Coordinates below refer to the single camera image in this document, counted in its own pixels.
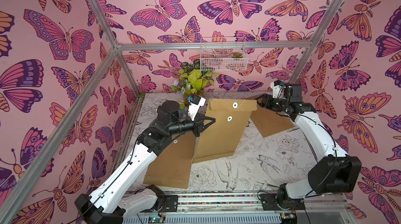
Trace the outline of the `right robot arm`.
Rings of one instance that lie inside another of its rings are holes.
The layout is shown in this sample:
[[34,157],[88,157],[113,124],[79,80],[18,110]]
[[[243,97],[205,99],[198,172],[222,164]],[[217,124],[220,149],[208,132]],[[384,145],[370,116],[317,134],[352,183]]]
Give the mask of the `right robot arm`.
[[322,125],[317,110],[302,98],[300,84],[274,81],[273,93],[256,97],[261,108],[289,118],[305,135],[317,160],[306,179],[282,184],[276,194],[283,210],[295,207],[302,200],[325,194],[351,193],[361,171],[361,161],[350,156]]

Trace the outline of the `aluminium frame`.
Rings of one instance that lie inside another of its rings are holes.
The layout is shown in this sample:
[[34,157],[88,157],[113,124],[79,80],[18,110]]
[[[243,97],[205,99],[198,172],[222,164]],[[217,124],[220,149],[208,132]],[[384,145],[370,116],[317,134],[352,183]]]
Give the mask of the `aluminium frame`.
[[[132,110],[120,97],[107,113],[100,87],[162,92],[172,78],[154,74],[175,54],[189,61],[194,43],[236,41],[259,33],[266,10],[299,0],[1,0],[1,223],[37,204],[34,223],[67,223],[88,188],[96,148],[119,151],[96,130]],[[305,0],[310,15],[334,0]]]

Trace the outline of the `glass vase with plants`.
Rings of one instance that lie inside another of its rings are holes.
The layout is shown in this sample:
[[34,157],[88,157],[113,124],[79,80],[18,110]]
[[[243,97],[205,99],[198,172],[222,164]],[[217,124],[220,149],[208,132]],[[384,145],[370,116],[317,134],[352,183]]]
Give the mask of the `glass vase with plants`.
[[194,60],[193,63],[183,62],[179,69],[178,79],[170,86],[171,89],[183,96],[185,104],[191,94],[201,96],[204,89],[215,85],[215,79],[219,74],[214,69],[201,69],[201,61]]

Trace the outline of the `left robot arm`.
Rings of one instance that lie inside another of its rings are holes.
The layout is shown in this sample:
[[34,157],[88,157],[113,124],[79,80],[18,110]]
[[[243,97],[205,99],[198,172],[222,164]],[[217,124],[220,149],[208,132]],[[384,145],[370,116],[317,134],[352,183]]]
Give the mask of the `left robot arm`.
[[121,224],[140,212],[161,212],[165,194],[150,185],[129,197],[125,196],[137,177],[179,137],[191,132],[195,137],[215,123],[215,119],[198,113],[205,98],[192,94],[187,110],[176,101],[167,100],[157,108],[157,117],[137,138],[134,149],[108,177],[90,194],[75,200],[79,219],[87,224]]

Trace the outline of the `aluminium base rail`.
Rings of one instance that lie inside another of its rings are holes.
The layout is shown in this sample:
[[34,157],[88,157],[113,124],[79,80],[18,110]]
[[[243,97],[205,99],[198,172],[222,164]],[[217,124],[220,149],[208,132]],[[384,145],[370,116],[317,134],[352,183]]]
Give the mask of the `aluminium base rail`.
[[167,192],[160,212],[143,212],[126,224],[355,224],[342,195],[316,196],[281,208],[273,191]]

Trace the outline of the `kraft file bag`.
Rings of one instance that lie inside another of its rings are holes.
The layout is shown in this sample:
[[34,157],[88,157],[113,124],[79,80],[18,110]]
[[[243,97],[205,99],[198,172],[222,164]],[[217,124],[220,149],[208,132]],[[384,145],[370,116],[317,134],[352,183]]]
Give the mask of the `kraft file bag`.
[[256,100],[211,99],[206,116],[216,121],[200,135],[192,162],[200,163],[232,156],[251,113],[256,110]]
[[275,112],[259,105],[257,105],[257,110],[251,113],[250,119],[263,137],[269,137],[294,127],[289,118],[279,116]]
[[147,169],[144,184],[187,189],[196,137],[187,133],[170,144]]

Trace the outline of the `green item in basket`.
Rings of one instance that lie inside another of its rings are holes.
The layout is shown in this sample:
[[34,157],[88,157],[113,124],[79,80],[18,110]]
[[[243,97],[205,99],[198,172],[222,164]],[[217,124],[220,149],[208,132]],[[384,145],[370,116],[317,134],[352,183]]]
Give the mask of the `green item in basket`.
[[235,58],[235,59],[243,58],[243,54],[241,52],[234,52],[232,54],[232,58]]

